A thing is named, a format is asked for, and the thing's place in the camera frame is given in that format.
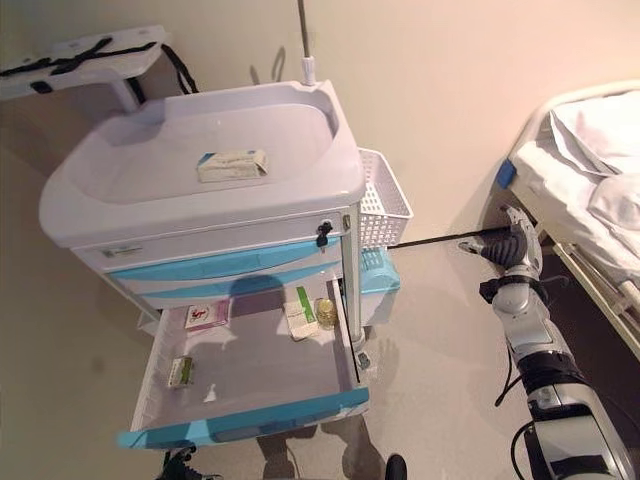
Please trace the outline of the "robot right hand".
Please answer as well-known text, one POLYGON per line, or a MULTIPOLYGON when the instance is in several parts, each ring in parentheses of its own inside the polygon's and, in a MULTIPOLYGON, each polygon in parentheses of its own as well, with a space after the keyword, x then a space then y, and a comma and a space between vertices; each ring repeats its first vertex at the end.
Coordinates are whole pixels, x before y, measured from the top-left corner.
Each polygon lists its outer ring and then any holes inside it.
POLYGON ((462 241, 458 248, 466 253, 479 255, 505 270, 525 268, 529 275, 542 272, 542 250, 538 234, 528 215, 519 207, 503 205, 501 210, 510 220, 509 235, 493 243, 462 241))

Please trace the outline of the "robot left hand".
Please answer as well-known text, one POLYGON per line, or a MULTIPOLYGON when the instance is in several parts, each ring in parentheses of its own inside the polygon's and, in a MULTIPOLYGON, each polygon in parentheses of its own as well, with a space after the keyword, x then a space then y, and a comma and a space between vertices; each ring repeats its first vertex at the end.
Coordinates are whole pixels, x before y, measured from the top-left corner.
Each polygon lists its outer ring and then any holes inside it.
POLYGON ((223 479, 221 474, 201 473, 194 469, 189 462, 197 452, 195 445, 169 449, 164 453, 162 467, 157 480, 213 480, 223 479))

